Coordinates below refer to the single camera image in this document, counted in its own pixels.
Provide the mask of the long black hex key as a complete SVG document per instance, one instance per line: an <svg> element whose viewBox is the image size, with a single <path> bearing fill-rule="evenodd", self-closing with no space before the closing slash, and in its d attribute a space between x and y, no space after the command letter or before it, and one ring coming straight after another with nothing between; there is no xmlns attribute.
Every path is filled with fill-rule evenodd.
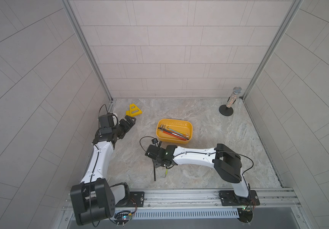
<svg viewBox="0 0 329 229"><path fill-rule="evenodd" d="M166 128L163 128L163 127L159 127L158 128L160 131L166 133L166 134L169 134L169 135L172 135L172 136L175 136L176 138L179 138L179 139L182 139L184 141L186 140L189 140L189 137L185 136L185 135L182 135L180 133L177 133L175 131L172 131L172 130L169 130L169 129L166 129Z"/></svg>

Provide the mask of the blue hex key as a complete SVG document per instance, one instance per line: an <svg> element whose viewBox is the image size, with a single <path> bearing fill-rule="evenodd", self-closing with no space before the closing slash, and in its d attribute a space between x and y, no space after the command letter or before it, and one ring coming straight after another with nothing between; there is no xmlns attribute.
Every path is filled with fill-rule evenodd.
<svg viewBox="0 0 329 229"><path fill-rule="evenodd" d="M180 133L180 132L177 132L177 131L172 130L172 129L170 129L170 128L165 128L164 130L167 131L167 132L170 132L170 133L172 133L172 134L174 134L174 135L180 136L180 137L182 137L182 138L189 139L189 136L188 136L188 135L183 134L183 133Z"/></svg>

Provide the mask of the red hex key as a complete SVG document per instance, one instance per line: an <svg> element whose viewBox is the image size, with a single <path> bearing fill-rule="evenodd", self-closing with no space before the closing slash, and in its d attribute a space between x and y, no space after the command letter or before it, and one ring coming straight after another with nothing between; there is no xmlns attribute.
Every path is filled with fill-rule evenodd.
<svg viewBox="0 0 329 229"><path fill-rule="evenodd" d="M179 137L179 136L173 135L173 134L171 134L170 132L167 132L167 131L165 131L165 130L161 130L161 132L163 132L163 133L165 133L165 134L167 134L167 135L171 135L171 136L173 136L173 137L176 137L176 138L178 138L178 139L181 139L181 140L183 140L183 141L187 141L187 139L184 139L184 138L182 138L182 137Z"/></svg>

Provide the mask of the orange hex key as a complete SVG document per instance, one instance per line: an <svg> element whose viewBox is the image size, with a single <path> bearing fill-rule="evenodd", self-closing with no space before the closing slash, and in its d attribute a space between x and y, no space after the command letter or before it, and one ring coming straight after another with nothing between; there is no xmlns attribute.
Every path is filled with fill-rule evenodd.
<svg viewBox="0 0 329 229"><path fill-rule="evenodd" d="M173 134L173 135L176 135L176 136L179 136L179 137L182 137L182 138L184 138L184 139L189 139L189 136L187 136L187 135L185 135L185 134L181 134L181 133L179 133L179 132L176 132L176 131L174 131L174 130L171 130L171 129L166 129L168 132L170 132L171 134Z"/></svg>

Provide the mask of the yellow hex key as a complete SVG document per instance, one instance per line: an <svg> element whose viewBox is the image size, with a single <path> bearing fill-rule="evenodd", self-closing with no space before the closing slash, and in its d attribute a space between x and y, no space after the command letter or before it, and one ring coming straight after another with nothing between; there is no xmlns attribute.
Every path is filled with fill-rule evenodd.
<svg viewBox="0 0 329 229"><path fill-rule="evenodd" d="M167 126L167 125L162 125L161 126L163 129L165 129L165 128L170 128L169 126ZM188 134L188 133L185 133L185 132L182 132L182 131L177 131L177 132L180 132L180 133L183 133L183 134L186 134L186 135L188 135L189 137L190 137L190 135Z"/></svg>

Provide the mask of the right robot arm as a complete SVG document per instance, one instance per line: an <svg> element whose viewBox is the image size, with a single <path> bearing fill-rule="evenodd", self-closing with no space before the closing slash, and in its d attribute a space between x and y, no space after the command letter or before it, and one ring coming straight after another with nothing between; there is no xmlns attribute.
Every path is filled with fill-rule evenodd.
<svg viewBox="0 0 329 229"><path fill-rule="evenodd" d="M222 180L232 185L233 191L220 192L221 199L229 206L256 207L260 205L256 192L244 178L242 155L235 153L224 144L215 148L194 149L168 145L149 145L145 155L152 159L155 167L170 169L178 165L199 165L214 169Z"/></svg>

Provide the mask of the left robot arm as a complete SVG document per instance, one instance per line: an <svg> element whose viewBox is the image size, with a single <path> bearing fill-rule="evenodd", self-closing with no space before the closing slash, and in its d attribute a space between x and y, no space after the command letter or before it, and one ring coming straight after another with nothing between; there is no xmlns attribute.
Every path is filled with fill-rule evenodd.
<svg viewBox="0 0 329 229"><path fill-rule="evenodd" d="M125 116L119 120L115 113L107 113L98 118L98 130L95 133L91 161L78 185L71 188L70 196L77 225L92 224L97 227L104 219L115 225L124 226L135 211L116 212L116 207L126 207L137 203L130 197L130 190L125 182L110 186L106 180L110 158L114 153L118 139L135 125L136 118Z"/></svg>

